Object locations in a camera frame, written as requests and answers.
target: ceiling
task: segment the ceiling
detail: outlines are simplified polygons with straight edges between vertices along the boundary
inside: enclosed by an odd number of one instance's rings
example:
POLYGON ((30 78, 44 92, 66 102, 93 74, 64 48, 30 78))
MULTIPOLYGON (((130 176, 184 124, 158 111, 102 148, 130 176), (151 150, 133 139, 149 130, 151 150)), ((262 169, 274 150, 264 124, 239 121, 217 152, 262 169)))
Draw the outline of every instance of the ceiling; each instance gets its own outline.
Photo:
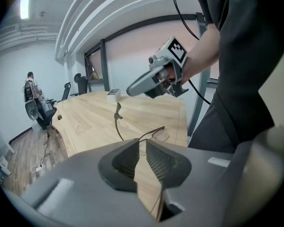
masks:
POLYGON ((16 0, 7 12, 0 27, 6 27, 25 22, 46 22, 62 24, 64 17, 74 0, 30 0, 29 20, 20 18, 20 0, 16 0))

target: office chair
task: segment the office chair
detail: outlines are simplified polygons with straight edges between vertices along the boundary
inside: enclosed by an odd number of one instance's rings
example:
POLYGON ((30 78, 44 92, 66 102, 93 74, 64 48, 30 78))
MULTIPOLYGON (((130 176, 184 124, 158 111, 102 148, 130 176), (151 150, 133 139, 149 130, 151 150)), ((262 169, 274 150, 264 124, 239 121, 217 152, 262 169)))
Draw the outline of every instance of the office chair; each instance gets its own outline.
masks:
POLYGON ((45 112, 46 117, 48 118, 48 120, 52 121, 52 118, 54 116, 54 114, 56 113, 57 109, 53 107, 53 105, 57 102, 61 102, 63 100, 66 100, 68 98, 68 94, 70 93, 70 89, 71 89, 71 82, 65 83, 64 85, 64 92, 63 92, 63 96, 62 99, 59 101, 53 100, 53 99, 49 99, 46 100, 47 104, 50 104, 52 106, 52 109, 48 110, 45 112))
POLYGON ((89 80, 87 77, 82 77, 80 73, 74 76, 74 82, 78 84, 78 93, 73 93, 70 96, 78 96, 87 93, 89 80))

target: wooden floor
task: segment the wooden floor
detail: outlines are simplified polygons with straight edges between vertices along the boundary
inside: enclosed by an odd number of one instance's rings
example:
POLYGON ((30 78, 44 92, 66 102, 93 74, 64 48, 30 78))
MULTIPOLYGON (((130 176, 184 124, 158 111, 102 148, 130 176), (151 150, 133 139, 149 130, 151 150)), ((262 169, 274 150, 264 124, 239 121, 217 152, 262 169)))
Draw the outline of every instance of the wooden floor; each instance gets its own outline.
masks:
MULTIPOLYGON (((49 130, 50 138, 46 153, 50 153, 45 159, 45 174, 56 164, 67 158, 61 135, 56 130, 49 130)), ((11 143, 15 154, 9 152, 6 159, 9 162, 8 169, 11 175, 4 177, 3 187, 20 196, 22 192, 37 178, 44 174, 44 170, 32 173, 32 167, 40 163, 46 145, 47 134, 43 131, 30 130, 19 139, 11 143)))

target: wooden table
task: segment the wooden table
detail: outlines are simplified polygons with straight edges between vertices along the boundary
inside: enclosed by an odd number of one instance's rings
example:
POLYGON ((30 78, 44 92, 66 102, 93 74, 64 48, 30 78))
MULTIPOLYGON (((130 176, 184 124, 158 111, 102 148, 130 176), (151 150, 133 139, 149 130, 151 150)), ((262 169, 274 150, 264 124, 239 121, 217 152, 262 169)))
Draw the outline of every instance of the wooden table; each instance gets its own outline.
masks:
MULTIPOLYGON (((108 103, 106 94, 87 93, 56 105, 53 127, 61 134, 68 157, 121 140, 115 129, 116 103, 108 103)), ((165 126, 169 134, 166 142, 187 147, 186 110, 182 99, 122 95, 119 102, 122 107, 119 114, 123 119, 118 120, 118 128, 124 140, 139 138, 144 133, 165 126)), ((139 199, 156 217, 161 184, 144 155, 145 141, 140 143, 140 160, 134 180, 138 184, 139 199)))

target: black t-shirt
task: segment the black t-shirt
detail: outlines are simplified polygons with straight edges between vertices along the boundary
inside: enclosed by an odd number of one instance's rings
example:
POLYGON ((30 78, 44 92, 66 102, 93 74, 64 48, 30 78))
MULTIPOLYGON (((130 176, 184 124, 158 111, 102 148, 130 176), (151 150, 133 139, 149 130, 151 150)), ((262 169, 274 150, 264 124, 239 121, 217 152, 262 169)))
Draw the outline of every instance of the black t-shirt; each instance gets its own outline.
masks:
POLYGON ((239 142, 252 140, 274 125, 258 90, 284 52, 280 21, 259 0, 199 2, 206 22, 220 31, 218 115, 227 128, 227 112, 239 142))

